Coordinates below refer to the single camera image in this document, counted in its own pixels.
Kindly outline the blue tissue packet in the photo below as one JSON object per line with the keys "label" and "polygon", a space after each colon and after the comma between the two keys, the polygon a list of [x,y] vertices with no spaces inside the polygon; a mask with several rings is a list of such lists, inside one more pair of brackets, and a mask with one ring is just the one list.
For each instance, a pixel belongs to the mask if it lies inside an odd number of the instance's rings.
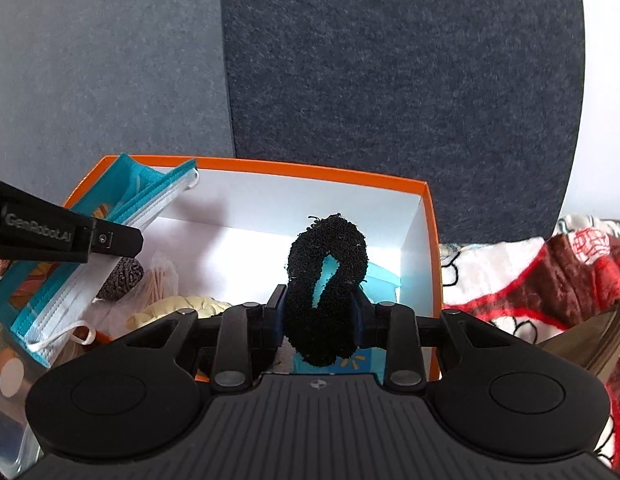
{"label": "blue tissue packet", "polygon": [[293,354],[293,374],[374,374],[379,380],[385,372],[386,350],[373,346],[378,340],[380,327],[388,322],[380,314],[376,320],[376,306],[386,301],[393,304],[398,299],[400,278],[390,270],[373,262],[367,263],[366,274],[359,285],[354,301],[355,326],[357,326],[357,350],[351,356],[337,356],[328,366],[313,366],[296,351]]}

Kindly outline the cream scrunchie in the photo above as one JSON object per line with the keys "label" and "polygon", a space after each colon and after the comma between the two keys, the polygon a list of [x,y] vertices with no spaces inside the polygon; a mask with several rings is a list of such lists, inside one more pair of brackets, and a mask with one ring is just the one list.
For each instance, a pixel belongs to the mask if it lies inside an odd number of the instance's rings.
{"label": "cream scrunchie", "polygon": [[227,302],[207,296],[170,296],[132,314],[127,319],[126,327],[132,332],[174,312],[195,311],[199,318],[212,318],[214,315],[222,314],[229,307],[231,305]]}

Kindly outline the black scrunchie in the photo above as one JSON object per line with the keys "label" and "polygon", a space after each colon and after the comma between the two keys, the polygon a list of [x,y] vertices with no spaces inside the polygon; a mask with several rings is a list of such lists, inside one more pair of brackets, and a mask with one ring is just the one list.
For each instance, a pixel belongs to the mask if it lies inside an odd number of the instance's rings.
{"label": "black scrunchie", "polygon": [[357,350],[351,292],[367,263],[364,235],[341,214],[314,219],[291,244],[283,332],[313,366]]}

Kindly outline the blue face mask pack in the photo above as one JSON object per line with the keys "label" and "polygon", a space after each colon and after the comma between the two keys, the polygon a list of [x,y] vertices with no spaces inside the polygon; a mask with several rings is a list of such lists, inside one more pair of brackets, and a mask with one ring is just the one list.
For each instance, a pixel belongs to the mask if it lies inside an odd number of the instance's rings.
{"label": "blue face mask pack", "polygon": [[[161,172],[122,154],[69,210],[143,231],[197,181],[194,159]],[[51,367],[120,260],[92,248],[72,261],[12,259],[0,278],[1,324],[33,361]]]}

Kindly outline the steel wool scrubber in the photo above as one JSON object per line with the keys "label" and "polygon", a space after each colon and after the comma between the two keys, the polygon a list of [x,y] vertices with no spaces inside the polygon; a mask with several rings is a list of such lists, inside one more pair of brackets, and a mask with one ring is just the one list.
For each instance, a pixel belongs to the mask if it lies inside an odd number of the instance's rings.
{"label": "steel wool scrubber", "polygon": [[142,280],[144,268],[135,258],[122,258],[97,292],[96,298],[118,301]]}

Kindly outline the orange cardboard box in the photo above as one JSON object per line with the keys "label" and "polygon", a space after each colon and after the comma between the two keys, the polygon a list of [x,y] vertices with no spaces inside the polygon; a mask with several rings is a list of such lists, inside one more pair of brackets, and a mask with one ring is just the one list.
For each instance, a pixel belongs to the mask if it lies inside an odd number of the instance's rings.
{"label": "orange cardboard box", "polygon": [[[407,394],[429,378],[441,278],[423,182],[255,160],[108,157],[71,195],[108,222],[138,220],[147,276],[97,326],[157,351],[179,323],[176,362],[215,391],[267,374],[372,375]],[[169,292],[178,284],[178,292]]]}

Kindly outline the toothpick packet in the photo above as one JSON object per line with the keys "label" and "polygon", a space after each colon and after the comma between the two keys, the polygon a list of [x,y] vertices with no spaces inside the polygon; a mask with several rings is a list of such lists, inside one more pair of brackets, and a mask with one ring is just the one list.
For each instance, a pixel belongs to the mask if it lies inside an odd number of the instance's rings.
{"label": "toothpick packet", "polygon": [[156,252],[150,260],[150,268],[135,286],[135,292],[136,305],[140,309],[149,307],[159,300],[176,296],[179,292],[179,275],[173,261],[162,252]]}

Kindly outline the red white patterned blanket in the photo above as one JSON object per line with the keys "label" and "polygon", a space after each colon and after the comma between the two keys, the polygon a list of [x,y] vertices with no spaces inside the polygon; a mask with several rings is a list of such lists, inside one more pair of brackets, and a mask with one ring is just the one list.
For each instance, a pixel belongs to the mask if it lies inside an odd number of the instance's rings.
{"label": "red white patterned blanket", "polygon": [[443,304],[541,344],[620,298],[620,221],[568,214],[552,237],[440,248]]}

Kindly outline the light grey sofa cushion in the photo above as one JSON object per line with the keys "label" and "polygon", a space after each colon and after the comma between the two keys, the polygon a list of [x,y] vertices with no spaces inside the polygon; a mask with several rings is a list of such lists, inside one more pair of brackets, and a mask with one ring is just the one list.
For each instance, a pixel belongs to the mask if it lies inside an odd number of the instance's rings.
{"label": "light grey sofa cushion", "polygon": [[234,155],[221,0],[0,0],[0,179],[60,203],[120,153]]}

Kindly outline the dark grey sofa cushion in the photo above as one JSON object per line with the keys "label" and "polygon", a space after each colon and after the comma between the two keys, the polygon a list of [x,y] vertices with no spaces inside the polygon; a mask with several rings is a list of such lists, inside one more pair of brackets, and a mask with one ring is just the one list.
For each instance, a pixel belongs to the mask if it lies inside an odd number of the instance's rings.
{"label": "dark grey sofa cushion", "polygon": [[239,157],[427,182],[440,240],[549,236],[578,140],[582,0],[221,0]]}

